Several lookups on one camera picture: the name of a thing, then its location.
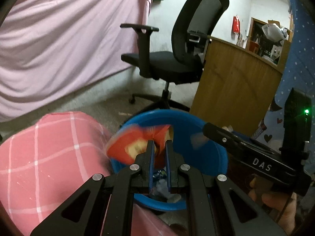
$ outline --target mesh backrest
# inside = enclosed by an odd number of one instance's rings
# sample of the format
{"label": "mesh backrest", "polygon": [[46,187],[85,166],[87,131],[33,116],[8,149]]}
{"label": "mesh backrest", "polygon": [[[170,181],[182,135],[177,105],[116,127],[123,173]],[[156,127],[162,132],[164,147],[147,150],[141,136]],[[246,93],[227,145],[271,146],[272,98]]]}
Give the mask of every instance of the mesh backrest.
{"label": "mesh backrest", "polygon": [[186,64],[194,59],[187,54],[185,42],[189,30],[211,34],[229,0],[187,0],[179,13],[172,31],[172,49],[176,60]]}
{"label": "mesh backrest", "polygon": [[188,31],[208,34],[211,26],[216,23],[214,19],[220,10],[222,10],[220,0],[202,0],[193,15]]}

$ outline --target chair caster wheel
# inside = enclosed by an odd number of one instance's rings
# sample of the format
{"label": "chair caster wheel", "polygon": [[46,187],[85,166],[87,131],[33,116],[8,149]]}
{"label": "chair caster wheel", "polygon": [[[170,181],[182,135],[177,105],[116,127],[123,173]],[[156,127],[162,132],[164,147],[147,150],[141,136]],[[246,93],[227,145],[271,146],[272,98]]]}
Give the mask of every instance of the chair caster wheel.
{"label": "chair caster wheel", "polygon": [[135,98],[130,98],[130,99],[129,99],[129,103],[130,103],[130,104],[133,105],[135,102],[136,102],[136,99],[135,99]]}

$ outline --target pink sheet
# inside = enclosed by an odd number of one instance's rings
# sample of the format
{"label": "pink sheet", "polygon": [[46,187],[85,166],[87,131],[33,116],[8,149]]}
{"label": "pink sheet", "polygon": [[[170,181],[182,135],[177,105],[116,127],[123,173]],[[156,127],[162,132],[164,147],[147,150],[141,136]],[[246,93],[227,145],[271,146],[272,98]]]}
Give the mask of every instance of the pink sheet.
{"label": "pink sheet", "polygon": [[121,23],[147,21],[151,0],[18,0],[0,27],[0,122],[126,69],[136,49]]}
{"label": "pink sheet", "polygon": [[[104,153],[110,137],[92,117],[65,112],[45,115],[0,146],[0,201],[24,236],[93,174],[110,174]],[[138,205],[133,206],[131,235],[176,236]]]}

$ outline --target office chair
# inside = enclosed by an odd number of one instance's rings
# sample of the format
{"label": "office chair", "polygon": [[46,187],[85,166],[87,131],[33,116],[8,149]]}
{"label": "office chair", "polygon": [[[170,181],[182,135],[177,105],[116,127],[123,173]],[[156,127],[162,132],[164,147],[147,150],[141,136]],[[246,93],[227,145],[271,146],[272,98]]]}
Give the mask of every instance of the office chair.
{"label": "office chair", "polygon": [[[129,100],[131,104],[135,103],[135,97],[153,101],[137,114],[157,108],[170,109],[170,107],[189,112],[189,107],[170,99],[169,84],[170,82],[176,85],[193,83],[200,80],[203,63],[198,55],[193,54],[191,46],[199,42],[201,38],[211,35],[213,28],[228,6],[229,0],[187,0],[173,27],[171,36],[173,52],[150,53],[150,35],[152,32],[159,31],[157,27],[128,23],[120,25],[121,28],[133,28],[136,31],[139,50],[139,54],[122,54],[121,60],[139,67],[142,77],[166,81],[161,97],[132,94],[132,98]],[[197,40],[190,39],[191,35],[197,37]]]}

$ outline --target triangular cutout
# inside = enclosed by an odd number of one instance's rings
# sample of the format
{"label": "triangular cutout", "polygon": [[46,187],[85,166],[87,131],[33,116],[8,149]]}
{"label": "triangular cutout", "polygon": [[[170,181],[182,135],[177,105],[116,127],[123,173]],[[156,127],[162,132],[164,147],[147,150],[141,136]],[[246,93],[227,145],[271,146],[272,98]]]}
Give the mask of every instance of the triangular cutout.
{"label": "triangular cutout", "polygon": [[248,204],[239,197],[235,191],[230,190],[229,195],[233,202],[237,217],[241,223],[246,223],[257,217],[256,212],[252,210],[251,207],[248,206]]}
{"label": "triangular cutout", "polygon": [[85,190],[81,193],[67,208],[63,210],[61,216],[75,223],[79,222],[90,193],[90,190]]}

